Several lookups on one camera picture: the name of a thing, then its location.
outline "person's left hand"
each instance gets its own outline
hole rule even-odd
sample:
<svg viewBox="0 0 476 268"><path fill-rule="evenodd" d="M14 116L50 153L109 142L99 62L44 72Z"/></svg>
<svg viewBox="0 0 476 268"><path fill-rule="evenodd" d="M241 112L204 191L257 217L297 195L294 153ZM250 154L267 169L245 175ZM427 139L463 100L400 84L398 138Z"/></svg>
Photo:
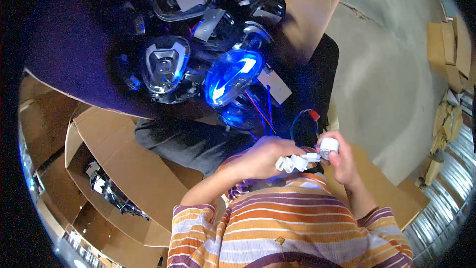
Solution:
<svg viewBox="0 0 476 268"><path fill-rule="evenodd" d="M268 179L282 173L276 169L278 158L293 154L299 156L306 152L296 147L292 140L281 139L278 136L264 136L229 165L235 167L242 180Z"/></svg>

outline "black cloth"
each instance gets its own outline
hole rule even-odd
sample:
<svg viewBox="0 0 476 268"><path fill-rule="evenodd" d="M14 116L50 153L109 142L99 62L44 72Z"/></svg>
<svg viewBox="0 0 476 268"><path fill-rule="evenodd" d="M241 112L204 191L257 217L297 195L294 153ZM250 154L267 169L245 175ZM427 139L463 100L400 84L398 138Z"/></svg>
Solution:
<svg viewBox="0 0 476 268"><path fill-rule="evenodd" d="M337 44L324 34L306 66L279 68L278 74L293 94L280 108L273 109L273 126L281 138L290 138L294 118L305 109L314 109L321 116L320 125L327 125L327 111L339 59ZM298 146L317 142L316 123L302 114L294 126ZM250 135L226 132L222 126L164 117L154 121L140 119L136 126L137 142L155 154L184 167L213 174L230 156L251 147Z"/></svg>

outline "corrugated metal wall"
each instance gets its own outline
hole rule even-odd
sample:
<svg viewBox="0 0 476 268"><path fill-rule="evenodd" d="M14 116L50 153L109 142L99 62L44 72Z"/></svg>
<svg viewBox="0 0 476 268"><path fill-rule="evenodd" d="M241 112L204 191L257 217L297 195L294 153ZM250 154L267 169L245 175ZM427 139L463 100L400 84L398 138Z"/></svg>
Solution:
<svg viewBox="0 0 476 268"><path fill-rule="evenodd" d="M468 102L472 98L465 95L463 101L463 112L471 115L472 104ZM403 232L412 247L413 267L441 256L465 221L476 178L473 150L471 128L463 125L456 140L443 153L444 164L437 180L424 191L430 204Z"/></svg>

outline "striped shirt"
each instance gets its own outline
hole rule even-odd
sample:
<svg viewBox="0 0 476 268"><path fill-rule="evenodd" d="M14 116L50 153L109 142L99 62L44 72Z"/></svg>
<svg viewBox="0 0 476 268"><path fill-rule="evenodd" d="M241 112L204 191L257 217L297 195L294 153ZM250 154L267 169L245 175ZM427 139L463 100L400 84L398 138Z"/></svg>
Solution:
<svg viewBox="0 0 476 268"><path fill-rule="evenodd" d="M215 205L175 207L168 267L411 266L412 251L391 209L374 211L359 226L320 173L254 192L242 183L224 198L218 224Z"/></svg>

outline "white plastic cap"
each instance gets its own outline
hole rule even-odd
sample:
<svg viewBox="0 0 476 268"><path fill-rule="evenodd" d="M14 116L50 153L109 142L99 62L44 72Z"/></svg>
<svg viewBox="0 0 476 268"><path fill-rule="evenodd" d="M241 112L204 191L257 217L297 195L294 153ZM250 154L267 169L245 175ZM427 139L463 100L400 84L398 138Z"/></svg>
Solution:
<svg viewBox="0 0 476 268"><path fill-rule="evenodd" d="M322 139L321 146L319 146L319 154L325 160L329 160L329 153L331 151L339 152L339 142L334 138Z"/></svg>

